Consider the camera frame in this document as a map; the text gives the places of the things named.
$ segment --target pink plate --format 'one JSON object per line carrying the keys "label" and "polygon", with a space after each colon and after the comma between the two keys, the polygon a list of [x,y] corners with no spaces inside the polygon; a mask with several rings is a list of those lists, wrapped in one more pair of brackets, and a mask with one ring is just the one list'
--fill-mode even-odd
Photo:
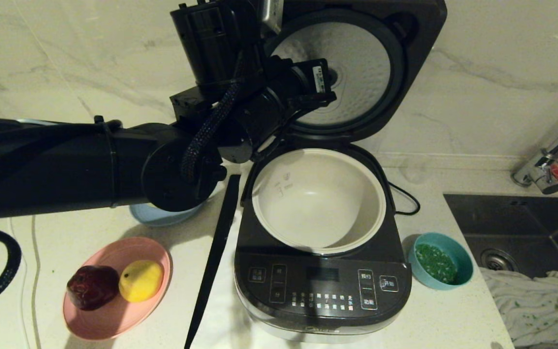
{"label": "pink plate", "polygon": [[70,332],[86,340],[105,340],[132,329],[150,315],[161,302],[171,275],[169,254],[159,243],[145,237],[115,241],[96,252],[83,265],[107,265],[117,270],[119,275],[126,266],[137,260],[151,260],[162,265],[163,279],[157,294],[138,303],[129,303],[118,294],[95,311],[79,310],[65,294],[64,320]]}

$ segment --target light blue bowl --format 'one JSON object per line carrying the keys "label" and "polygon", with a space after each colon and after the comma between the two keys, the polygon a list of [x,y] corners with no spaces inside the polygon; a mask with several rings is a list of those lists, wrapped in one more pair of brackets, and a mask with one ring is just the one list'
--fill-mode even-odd
{"label": "light blue bowl", "polygon": [[[417,259],[417,245],[425,243],[426,245],[440,248],[447,256],[451,258],[458,268],[458,276],[452,285],[436,280],[429,275]],[[433,289],[448,290],[462,286],[471,280],[473,274],[473,266],[471,257],[462,245],[448,236],[439,233],[425,233],[418,237],[414,245],[408,252],[408,260],[412,265],[412,274],[424,285]]]}
{"label": "light blue bowl", "polygon": [[130,213],[139,223],[149,227],[166,227],[186,221],[189,217],[193,216],[202,205],[203,203],[182,212],[168,212],[148,204],[137,204],[130,206]]}

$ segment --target kitchen sink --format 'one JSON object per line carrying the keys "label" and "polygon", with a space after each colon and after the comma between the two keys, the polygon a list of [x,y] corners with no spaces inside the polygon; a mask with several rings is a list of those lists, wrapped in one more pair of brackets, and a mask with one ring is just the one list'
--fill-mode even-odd
{"label": "kitchen sink", "polygon": [[479,267],[558,271],[558,197],[445,194]]}

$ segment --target white countertop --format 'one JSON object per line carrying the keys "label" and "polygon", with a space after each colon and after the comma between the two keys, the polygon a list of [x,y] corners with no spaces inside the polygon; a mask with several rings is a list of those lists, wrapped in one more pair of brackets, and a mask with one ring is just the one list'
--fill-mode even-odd
{"label": "white countertop", "polygon": [[[230,172],[238,169],[233,166]],[[385,173],[421,201],[416,216],[395,217],[402,241],[436,231],[467,247],[443,193],[540,195],[534,186],[514,185],[509,172],[503,171],[388,168]],[[223,194],[221,190],[212,197],[192,219],[167,228],[140,225],[127,207],[0,219],[0,230],[15,236],[24,254],[17,276],[0,296],[0,349],[183,347]],[[399,210],[411,210],[400,195],[394,193],[394,199]],[[173,276],[166,295],[143,323],[115,340],[91,343],[75,338],[62,318],[66,282],[99,248],[130,236],[151,237],[171,253]],[[4,261],[0,246],[0,271]],[[206,316],[206,321],[222,318]],[[372,338],[386,349],[513,348],[477,268],[467,285],[451,291],[429,289],[413,279],[410,298],[398,318]],[[229,340],[220,339],[218,343],[230,347]]]}

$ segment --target yellow lemon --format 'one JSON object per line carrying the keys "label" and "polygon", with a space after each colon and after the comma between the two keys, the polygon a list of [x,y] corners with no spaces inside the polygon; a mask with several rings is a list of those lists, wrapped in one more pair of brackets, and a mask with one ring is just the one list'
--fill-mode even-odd
{"label": "yellow lemon", "polygon": [[157,262],[134,261],[120,275],[120,294],[132,303],[149,300],[159,291],[162,276],[162,267]]}

